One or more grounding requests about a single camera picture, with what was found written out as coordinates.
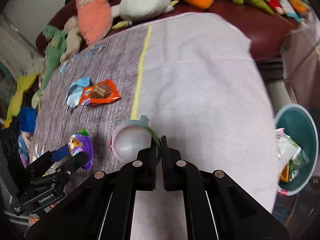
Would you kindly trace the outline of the green white jelly cup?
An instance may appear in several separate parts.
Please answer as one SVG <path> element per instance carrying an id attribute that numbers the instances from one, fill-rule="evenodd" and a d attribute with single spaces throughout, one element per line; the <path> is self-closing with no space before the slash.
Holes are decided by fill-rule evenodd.
<path id="1" fill-rule="evenodd" d="M 113 155 L 126 164 L 136 159 L 138 152 L 151 146 L 154 140 L 160 148 L 157 134 L 149 127 L 149 118 L 141 115 L 139 120 L 122 122 L 113 132 L 110 149 Z"/>

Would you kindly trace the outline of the light blue wrapper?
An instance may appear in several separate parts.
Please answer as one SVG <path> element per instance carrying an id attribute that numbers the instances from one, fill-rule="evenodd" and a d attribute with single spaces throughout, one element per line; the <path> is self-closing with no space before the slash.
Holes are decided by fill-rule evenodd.
<path id="1" fill-rule="evenodd" d="M 90 79 L 87 76 L 78 79 L 70 85 L 67 93 L 67 106 L 69 108 L 74 109 L 78 106 L 82 95 L 82 91 L 89 85 Z"/>

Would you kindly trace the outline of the orange chocolate wafer wrapper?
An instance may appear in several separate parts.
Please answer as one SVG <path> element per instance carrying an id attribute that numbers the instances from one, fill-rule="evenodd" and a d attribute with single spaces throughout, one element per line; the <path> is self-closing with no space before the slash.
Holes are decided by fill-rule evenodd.
<path id="1" fill-rule="evenodd" d="M 85 87 L 80 96 L 78 106 L 96 106 L 113 103 L 121 96 L 112 80 L 106 79 L 92 87 Z"/>

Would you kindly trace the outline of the orange meat floss bread wrapper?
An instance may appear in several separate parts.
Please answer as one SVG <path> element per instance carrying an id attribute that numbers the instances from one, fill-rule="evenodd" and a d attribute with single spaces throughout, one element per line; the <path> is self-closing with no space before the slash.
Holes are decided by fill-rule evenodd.
<path id="1" fill-rule="evenodd" d="M 290 172 L 290 164 L 287 163 L 279 176 L 279 180 L 288 183 L 290 181 L 289 172 Z"/>

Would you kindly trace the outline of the clear green printed plastic bag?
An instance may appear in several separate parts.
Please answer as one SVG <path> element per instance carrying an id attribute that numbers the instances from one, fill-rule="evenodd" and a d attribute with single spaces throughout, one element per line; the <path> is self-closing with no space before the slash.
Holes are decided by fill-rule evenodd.
<path id="1" fill-rule="evenodd" d="M 289 161 L 290 164 L 290 181 L 293 181 L 296 176 L 299 175 L 300 170 L 309 164 L 310 160 L 304 150 L 296 144 L 294 141 L 292 142 L 293 147 L 295 148 L 295 153 L 291 160 Z"/>

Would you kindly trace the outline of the blue trash bin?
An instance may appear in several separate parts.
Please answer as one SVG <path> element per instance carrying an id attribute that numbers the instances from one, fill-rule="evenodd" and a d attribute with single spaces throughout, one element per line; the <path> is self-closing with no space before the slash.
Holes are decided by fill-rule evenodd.
<path id="1" fill-rule="evenodd" d="M 316 166 L 319 139 L 311 114 L 299 104 L 282 107 L 276 114 L 276 131 L 290 152 L 282 166 L 277 191 L 283 196 L 299 193 L 308 183 Z"/>

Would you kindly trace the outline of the blue scrub sponge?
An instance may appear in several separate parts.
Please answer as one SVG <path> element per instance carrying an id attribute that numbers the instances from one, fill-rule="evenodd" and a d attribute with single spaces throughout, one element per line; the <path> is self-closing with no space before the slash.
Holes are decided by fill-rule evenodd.
<path id="1" fill-rule="evenodd" d="M 22 132 L 33 133 L 36 127 L 36 111 L 32 107 L 22 107 L 20 109 L 20 130 Z"/>

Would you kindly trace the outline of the yellow plush toy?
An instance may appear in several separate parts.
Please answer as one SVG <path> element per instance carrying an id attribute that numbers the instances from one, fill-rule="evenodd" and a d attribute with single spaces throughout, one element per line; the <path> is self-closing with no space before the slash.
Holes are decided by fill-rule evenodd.
<path id="1" fill-rule="evenodd" d="M 9 102 L 7 118 L 4 121 L 4 128 L 8 128 L 12 122 L 13 117 L 18 116 L 22 107 L 24 93 L 31 89 L 36 78 L 36 73 L 22 75 L 18 78 L 16 92 Z"/>

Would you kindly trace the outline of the grey purple tablecloth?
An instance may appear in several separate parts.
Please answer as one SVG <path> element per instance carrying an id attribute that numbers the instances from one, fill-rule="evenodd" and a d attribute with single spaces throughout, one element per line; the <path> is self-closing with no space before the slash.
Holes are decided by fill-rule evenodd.
<path id="1" fill-rule="evenodd" d="M 272 106 L 250 40 L 216 14 L 190 13 L 140 25 L 82 51 L 48 83 L 32 144 L 55 150 L 85 127 L 89 171 L 32 225 L 28 239 L 265 239 L 279 176 Z M 113 103 L 67 106 L 70 85 L 112 80 Z M 156 188 L 120 185 L 125 165 L 111 152 L 114 130 L 149 118 L 157 134 Z M 200 172 L 198 190 L 167 191 L 161 137 Z"/>

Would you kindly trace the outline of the light green crocodile plush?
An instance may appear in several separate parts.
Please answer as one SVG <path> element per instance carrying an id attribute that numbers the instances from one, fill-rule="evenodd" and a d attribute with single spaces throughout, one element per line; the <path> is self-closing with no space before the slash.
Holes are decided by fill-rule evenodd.
<path id="1" fill-rule="evenodd" d="M 38 109 L 42 95 L 48 85 L 53 73 L 60 64 L 60 57 L 67 49 L 66 35 L 57 27 L 47 25 L 43 29 L 43 35 L 49 42 L 45 53 L 44 76 L 39 90 L 33 95 L 31 105 L 33 109 Z"/>

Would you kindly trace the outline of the beige bear plush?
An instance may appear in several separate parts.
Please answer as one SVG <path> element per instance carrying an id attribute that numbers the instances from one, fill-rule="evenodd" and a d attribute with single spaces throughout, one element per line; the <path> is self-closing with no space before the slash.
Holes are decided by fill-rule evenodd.
<path id="1" fill-rule="evenodd" d="M 60 63 L 64 63 L 68 59 L 73 58 L 80 51 L 82 43 L 82 37 L 78 27 L 78 18 L 76 16 L 72 16 L 68 19 L 63 31 L 67 35 L 67 48 L 60 57 Z"/>

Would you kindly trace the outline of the pink carrot plush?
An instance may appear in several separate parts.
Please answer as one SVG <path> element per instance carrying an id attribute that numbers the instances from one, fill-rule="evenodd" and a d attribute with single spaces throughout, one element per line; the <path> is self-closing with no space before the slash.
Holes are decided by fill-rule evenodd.
<path id="1" fill-rule="evenodd" d="M 88 46 L 102 40 L 110 31 L 113 16 L 108 0 L 75 0 L 78 27 Z"/>

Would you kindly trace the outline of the white goose plush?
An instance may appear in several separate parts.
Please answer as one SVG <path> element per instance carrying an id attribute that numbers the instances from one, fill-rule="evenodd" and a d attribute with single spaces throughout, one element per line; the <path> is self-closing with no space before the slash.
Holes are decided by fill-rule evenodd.
<path id="1" fill-rule="evenodd" d="M 178 0 L 121 0 L 118 5 L 111 7 L 114 18 L 121 17 L 122 21 L 112 26 L 112 30 L 131 26 L 174 10 Z"/>

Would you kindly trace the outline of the dark red leather sofa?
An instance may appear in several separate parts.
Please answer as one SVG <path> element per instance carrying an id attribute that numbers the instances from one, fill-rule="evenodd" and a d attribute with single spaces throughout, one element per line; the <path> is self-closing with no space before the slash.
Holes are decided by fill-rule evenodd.
<path id="1" fill-rule="evenodd" d="M 64 6 L 59 11 L 54 11 L 56 14 L 50 21 L 45 22 L 44 27 L 53 25 L 63 29 L 66 21 L 77 14 L 75 0 L 67 0 L 67 2 L 63 4 Z M 109 0 L 109 3 L 111 6 L 117 5 L 120 0 Z M 292 18 L 280 16 L 276 13 L 269 15 L 251 5 L 239 5 L 233 3 L 232 0 L 214 0 L 213 4 L 205 11 L 192 7 L 180 0 L 172 12 L 160 15 L 155 20 L 186 12 L 210 12 L 223 17 L 251 39 L 250 53 L 253 59 L 258 61 L 279 57 L 280 47 L 285 35 L 299 26 L 299 23 Z M 43 55 L 48 44 L 42 34 L 44 27 L 41 28 L 35 40 L 36 48 Z"/>

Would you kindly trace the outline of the plaid checked bedsheet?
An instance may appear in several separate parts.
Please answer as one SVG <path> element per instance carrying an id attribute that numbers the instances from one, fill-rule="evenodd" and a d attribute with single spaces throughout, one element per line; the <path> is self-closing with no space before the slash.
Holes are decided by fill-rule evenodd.
<path id="1" fill-rule="evenodd" d="M 285 36 L 281 58 L 285 87 L 292 102 L 319 110 L 319 18 L 313 9 Z"/>

